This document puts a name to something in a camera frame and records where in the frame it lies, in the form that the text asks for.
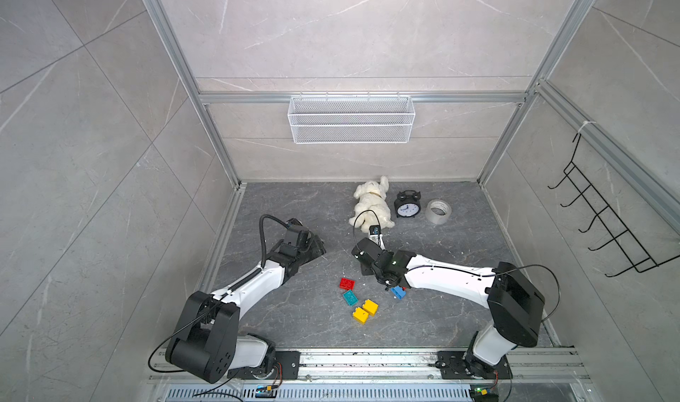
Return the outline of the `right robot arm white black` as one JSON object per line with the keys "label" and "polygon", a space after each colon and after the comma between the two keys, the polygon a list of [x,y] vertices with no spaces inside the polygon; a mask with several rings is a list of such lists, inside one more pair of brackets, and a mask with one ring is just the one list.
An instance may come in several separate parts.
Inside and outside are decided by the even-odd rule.
{"label": "right robot arm white black", "polygon": [[364,238],[352,248],[362,274],[375,276],[386,289],[435,290],[487,308],[491,321],[474,334],[466,352],[440,352],[437,367],[444,378],[510,378],[506,355],[516,347],[532,348],[544,312],[545,297],[517,267],[464,267],[431,260],[411,251],[387,251]]}

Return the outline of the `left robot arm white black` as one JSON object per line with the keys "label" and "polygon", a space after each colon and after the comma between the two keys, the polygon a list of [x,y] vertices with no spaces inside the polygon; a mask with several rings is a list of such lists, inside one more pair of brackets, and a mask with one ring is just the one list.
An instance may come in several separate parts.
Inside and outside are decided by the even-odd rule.
{"label": "left robot arm white black", "polygon": [[261,259],[247,274],[212,293],[196,291],[185,302],[175,331],[160,345],[176,373],[190,373],[209,384],[250,370],[268,375],[276,366],[276,344],[239,334],[239,322],[264,297],[299,269],[326,253],[322,239],[292,218],[270,214],[259,219]]}

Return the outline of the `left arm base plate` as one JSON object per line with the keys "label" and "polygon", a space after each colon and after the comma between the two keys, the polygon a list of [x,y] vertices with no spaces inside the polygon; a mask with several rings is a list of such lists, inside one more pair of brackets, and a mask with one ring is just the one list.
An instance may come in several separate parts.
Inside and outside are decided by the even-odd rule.
{"label": "left arm base plate", "polygon": [[228,378],[244,380],[296,380],[299,376],[301,352],[276,351],[268,354],[260,366],[230,369]]}

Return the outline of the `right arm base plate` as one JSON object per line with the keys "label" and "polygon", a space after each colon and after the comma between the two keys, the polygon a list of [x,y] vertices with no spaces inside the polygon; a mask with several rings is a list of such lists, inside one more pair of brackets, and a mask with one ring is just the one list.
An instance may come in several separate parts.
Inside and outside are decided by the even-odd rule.
{"label": "right arm base plate", "polygon": [[465,351],[439,351],[435,367],[444,380],[480,379],[509,380],[513,373],[506,356],[495,366],[489,366]]}

